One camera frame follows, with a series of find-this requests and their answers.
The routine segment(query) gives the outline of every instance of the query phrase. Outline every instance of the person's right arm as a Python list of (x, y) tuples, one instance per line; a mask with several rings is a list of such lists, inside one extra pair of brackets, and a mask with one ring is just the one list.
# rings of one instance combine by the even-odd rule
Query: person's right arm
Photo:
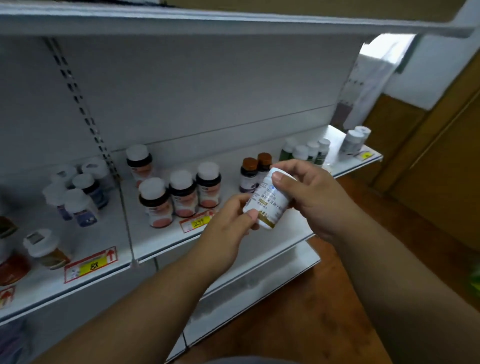
[(336, 248), (394, 363), (480, 363), (480, 313), (363, 212), (328, 172), (298, 160), (273, 167), (299, 179), (272, 176), (313, 232)]

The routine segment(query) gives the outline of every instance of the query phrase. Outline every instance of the forearm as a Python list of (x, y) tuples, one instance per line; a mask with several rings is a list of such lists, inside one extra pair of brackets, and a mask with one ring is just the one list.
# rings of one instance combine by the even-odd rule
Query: forearm
[(162, 363), (215, 277), (188, 254), (66, 337), (35, 364)]
[(362, 213), (335, 246), (395, 363), (478, 361), (480, 314), (373, 219)]

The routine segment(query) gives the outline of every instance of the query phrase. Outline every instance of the person's left hand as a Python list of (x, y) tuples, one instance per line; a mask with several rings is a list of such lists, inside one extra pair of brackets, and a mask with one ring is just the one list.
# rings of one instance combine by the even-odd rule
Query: person's left hand
[(198, 242), (190, 250), (195, 260), (208, 270), (212, 280), (225, 273), (237, 258), (240, 241), (249, 229), (258, 230), (258, 211), (242, 212), (249, 194), (236, 194), (210, 220)]

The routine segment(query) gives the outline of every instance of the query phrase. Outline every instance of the brown bottle cap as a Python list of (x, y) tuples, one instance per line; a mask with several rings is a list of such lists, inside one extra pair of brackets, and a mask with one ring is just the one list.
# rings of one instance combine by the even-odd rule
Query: brown bottle cap
[(258, 161), (255, 158), (248, 157), (243, 159), (242, 167), (245, 170), (256, 170)]
[(258, 163), (263, 166), (272, 164), (272, 155), (270, 153), (260, 153), (258, 155)]

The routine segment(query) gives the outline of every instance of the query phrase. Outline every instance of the person's left arm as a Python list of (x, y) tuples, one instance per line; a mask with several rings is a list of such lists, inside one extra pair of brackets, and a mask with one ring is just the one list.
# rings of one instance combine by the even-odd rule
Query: person's left arm
[(242, 213), (248, 194), (231, 197), (183, 257), (143, 282), (33, 364), (148, 364), (166, 360), (206, 289), (256, 230), (258, 211)]

